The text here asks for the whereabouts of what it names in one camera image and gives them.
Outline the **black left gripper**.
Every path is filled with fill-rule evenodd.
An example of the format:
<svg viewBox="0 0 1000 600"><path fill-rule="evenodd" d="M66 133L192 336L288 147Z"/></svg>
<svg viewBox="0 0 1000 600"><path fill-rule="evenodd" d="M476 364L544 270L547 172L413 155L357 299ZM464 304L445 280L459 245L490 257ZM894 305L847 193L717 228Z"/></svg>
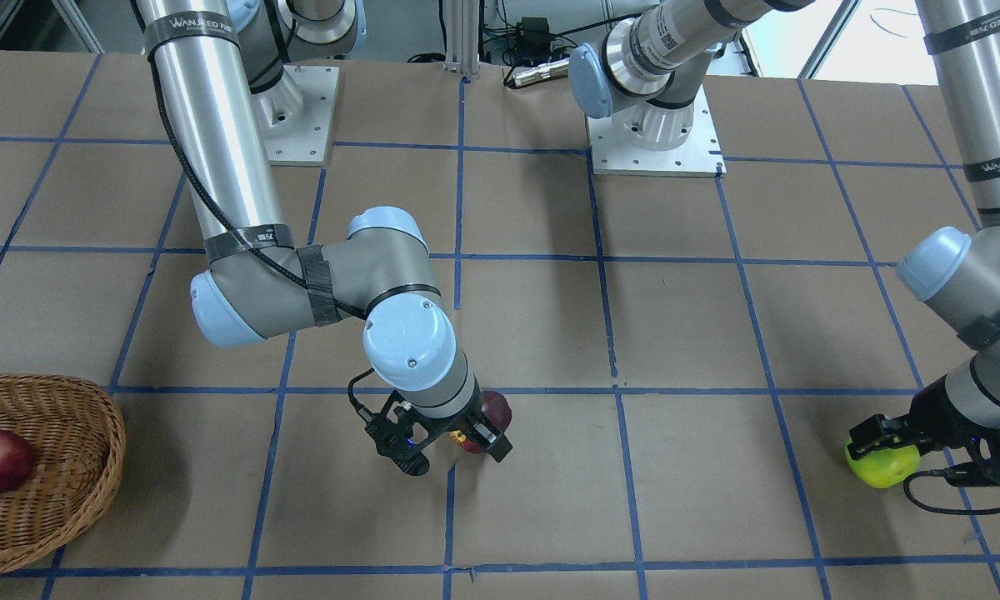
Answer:
<svg viewBox="0 0 1000 600"><path fill-rule="evenodd" d="M924 440L917 444L917 432ZM858 461L884 449L917 447L920 453L964 448L970 460L947 468L949 485L1000 488L1000 427L969 421L950 402L939 378L912 398L904 417L874 414L849 430L849 457Z"/></svg>

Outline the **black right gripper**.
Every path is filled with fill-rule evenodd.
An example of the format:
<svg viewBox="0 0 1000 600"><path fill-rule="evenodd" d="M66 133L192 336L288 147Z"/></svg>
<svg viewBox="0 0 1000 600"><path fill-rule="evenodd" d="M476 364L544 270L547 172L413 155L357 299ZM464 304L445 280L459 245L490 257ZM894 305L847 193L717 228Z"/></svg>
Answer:
<svg viewBox="0 0 1000 600"><path fill-rule="evenodd" d="M485 417L478 388L471 392L467 406L449 417L427 417L408 405L400 392L392 391L381 411L364 409L364 430L374 441L378 455L396 459L397 467L409 476L428 474L430 460L422 452L444 433L462 433L476 453L487 453L496 463L513 449L507 434Z"/></svg>

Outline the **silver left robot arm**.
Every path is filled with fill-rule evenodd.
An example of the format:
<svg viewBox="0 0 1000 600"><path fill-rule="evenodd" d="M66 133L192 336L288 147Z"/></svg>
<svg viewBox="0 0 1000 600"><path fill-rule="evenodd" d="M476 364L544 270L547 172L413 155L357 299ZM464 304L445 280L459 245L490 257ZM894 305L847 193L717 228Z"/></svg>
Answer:
<svg viewBox="0 0 1000 600"><path fill-rule="evenodd" d="M570 85L591 119L624 117L649 151L678 147L661 119L689 122L708 51L771 13L805 1L661 1L570 53ZM844 458L874 488L941 478L957 488L1000 488L1000 1L917 1L956 152L980 228L942 227L903 256L895 273L948 324L972 356L917 392L899 417L874 414L847 434Z"/></svg>

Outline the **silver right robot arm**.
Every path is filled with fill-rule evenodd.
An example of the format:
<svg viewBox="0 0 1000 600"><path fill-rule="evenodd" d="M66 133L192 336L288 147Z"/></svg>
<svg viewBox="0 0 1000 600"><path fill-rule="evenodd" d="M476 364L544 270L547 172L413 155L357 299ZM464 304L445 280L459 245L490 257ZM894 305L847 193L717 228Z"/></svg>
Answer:
<svg viewBox="0 0 1000 600"><path fill-rule="evenodd" d="M511 411L481 390L444 307L417 222L400 207L353 217L342 242L305 244L283 215L277 164L324 163L338 72L290 63L340 56L355 1L133 1L158 113L192 188L209 267L192 314L219 347L362 319L362 346L391 387L379 411L350 403L379 455L430 468L441 437L496 461Z"/></svg>

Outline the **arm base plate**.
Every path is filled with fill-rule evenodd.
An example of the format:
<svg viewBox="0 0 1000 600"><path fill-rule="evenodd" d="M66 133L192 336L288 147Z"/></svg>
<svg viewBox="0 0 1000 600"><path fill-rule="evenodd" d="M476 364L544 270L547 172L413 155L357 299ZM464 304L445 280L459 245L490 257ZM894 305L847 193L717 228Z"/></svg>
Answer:
<svg viewBox="0 0 1000 600"><path fill-rule="evenodd" d="M265 155L273 166L328 164L339 83L336 66L287 65L274 85L250 95Z"/></svg>
<svg viewBox="0 0 1000 600"><path fill-rule="evenodd" d="M703 88L679 109L642 103L611 117L585 119L598 174L717 178L728 171Z"/></svg>

